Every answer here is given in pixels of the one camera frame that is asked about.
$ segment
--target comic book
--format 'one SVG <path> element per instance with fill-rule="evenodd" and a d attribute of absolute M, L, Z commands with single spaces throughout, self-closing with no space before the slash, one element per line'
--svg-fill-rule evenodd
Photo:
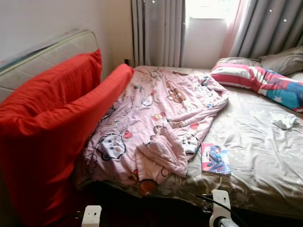
<path fill-rule="evenodd" d="M 232 170 L 228 150 L 215 144 L 202 143 L 202 171 L 230 175 Z"/>

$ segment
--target red backrest pillow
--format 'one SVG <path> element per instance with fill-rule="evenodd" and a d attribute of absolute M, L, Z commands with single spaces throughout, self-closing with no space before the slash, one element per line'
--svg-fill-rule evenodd
<path fill-rule="evenodd" d="M 0 164 L 26 226 L 47 226 L 77 198 L 68 179 L 98 121 L 133 76 L 120 65 L 101 84 L 100 51 L 77 55 L 34 77 L 0 106 Z"/>

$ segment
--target bed frame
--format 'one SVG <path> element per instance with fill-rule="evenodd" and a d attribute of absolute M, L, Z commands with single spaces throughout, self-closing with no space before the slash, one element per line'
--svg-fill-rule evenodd
<path fill-rule="evenodd" d="M 27 58 L 15 61 L 9 68 L 0 69 L 0 104 L 16 88 L 34 76 L 50 69 L 77 54 L 93 52 L 98 49 L 95 34 L 82 31 L 58 43 L 29 54 Z M 0 226 L 17 226 L 18 218 L 9 200 L 8 192 L 0 173 Z"/>

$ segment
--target pink comforter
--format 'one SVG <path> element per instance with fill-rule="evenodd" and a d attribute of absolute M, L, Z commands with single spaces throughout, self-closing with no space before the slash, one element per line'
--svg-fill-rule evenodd
<path fill-rule="evenodd" d="M 171 174 L 186 177 L 228 91 L 205 74 L 135 68 L 125 92 L 96 128 L 76 169 L 88 178 L 151 192 Z"/>

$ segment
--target floor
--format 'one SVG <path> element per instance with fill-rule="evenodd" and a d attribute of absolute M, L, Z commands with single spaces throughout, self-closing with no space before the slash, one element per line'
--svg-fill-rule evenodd
<path fill-rule="evenodd" d="M 137 198 L 103 183 L 94 191 L 102 207 L 101 227 L 208 227 L 211 214 L 179 200 Z M 303 226 L 303 220 L 234 210 L 249 227 Z"/>

